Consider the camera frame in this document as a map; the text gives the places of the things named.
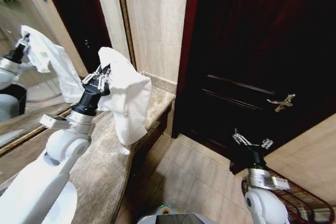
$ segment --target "tile floor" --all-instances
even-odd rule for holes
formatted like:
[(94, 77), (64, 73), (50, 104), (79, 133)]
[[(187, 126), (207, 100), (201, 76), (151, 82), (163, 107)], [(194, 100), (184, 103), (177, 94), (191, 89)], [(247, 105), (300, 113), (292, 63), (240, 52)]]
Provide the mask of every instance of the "tile floor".
[(229, 160), (180, 135), (163, 134), (131, 176), (116, 223), (136, 223), (161, 204), (184, 208), (220, 224), (252, 223), (241, 191), (241, 178)]

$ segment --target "dark wooden door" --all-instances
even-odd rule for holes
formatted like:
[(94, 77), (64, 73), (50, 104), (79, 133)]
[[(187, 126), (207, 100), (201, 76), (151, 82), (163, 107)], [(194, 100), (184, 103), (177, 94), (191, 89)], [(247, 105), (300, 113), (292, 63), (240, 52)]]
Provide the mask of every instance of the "dark wooden door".
[(88, 72), (99, 65), (98, 50), (111, 47), (99, 0), (53, 0)]
[[(269, 153), (336, 112), (335, 0), (187, 0), (175, 135), (246, 165), (232, 139)], [(276, 104), (295, 94), (292, 107)]]

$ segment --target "white cloth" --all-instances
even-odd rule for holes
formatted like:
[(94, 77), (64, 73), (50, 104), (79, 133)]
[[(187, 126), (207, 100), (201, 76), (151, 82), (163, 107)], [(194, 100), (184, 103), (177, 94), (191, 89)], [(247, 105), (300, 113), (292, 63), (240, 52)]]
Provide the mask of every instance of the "white cloth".
[(111, 94), (100, 99), (99, 109), (113, 112), (119, 141), (133, 144), (147, 133), (143, 122), (151, 98), (151, 79), (138, 73), (128, 59), (112, 48), (102, 47), (98, 55), (102, 68), (108, 64), (111, 67)]
[(79, 76), (63, 47), (55, 45), (39, 31), (21, 26), (21, 34), (29, 36), (30, 48), (28, 58), (40, 73), (49, 73), (49, 62), (55, 70), (61, 93), (66, 102), (78, 102), (84, 88), (80, 83)]

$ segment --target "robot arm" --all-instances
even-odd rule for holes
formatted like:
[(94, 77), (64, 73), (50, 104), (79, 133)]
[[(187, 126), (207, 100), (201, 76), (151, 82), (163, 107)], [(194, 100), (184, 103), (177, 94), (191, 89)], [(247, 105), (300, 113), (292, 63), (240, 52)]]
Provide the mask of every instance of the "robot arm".
[(273, 141), (266, 139), (261, 145), (253, 144), (235, 130), (234, 140), (246, 147), (253, 160), (248, 168), (248, 192), (245, 193), (245, 204), (250, 211), (254, 224), (289, 223), (284, 204), (270, 190), (289, 189), (286, 179), (271, 177), (262, 155), (262, 149), (268, 149)]
[(100, 67), (84, 79), (80, 101), (65, 119), (44, 115), (40, 123), (59, 129), (40, 156), (27, 165), (0, 197), (1, 223), (41, 223), (69, 180), (70, 170), (87, 150), (100, 97), (109, 95), (110, 67)]
[(20, 39), (14, 50), (11, 50), (9, 54), (5, 55), (0, 62), (0, 90), (7, 88), (14, 81), (18, 80), (18, 73), (21, 71), (21, 65), (23, 64), (23, 70), (28, 66), (26, 63), (22, 63), (22, 57), (29, 48), (29, 34)]

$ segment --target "red basket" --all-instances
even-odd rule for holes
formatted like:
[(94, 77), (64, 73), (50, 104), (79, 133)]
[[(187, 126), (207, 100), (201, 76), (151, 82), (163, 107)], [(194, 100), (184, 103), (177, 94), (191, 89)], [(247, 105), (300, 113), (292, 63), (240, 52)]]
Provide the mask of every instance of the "red basket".
[[(287, 179), (272, 169), (269, 169), (269, 173), (271, 176)], [(289, 190), (275, 190), (271, 192), (285, 204), (290, 223), (333, 223), (335, 212), (327, 202), (289, 179), (287, 180), (290, 186)], [(243, 179), (241, 184), (243, 194), (245, 195), (248, 190), (247, 180)], [(318, 220), (316, 212), (319, 209), (323, 209), (323, 215), (327, 216), (327, 221)]]

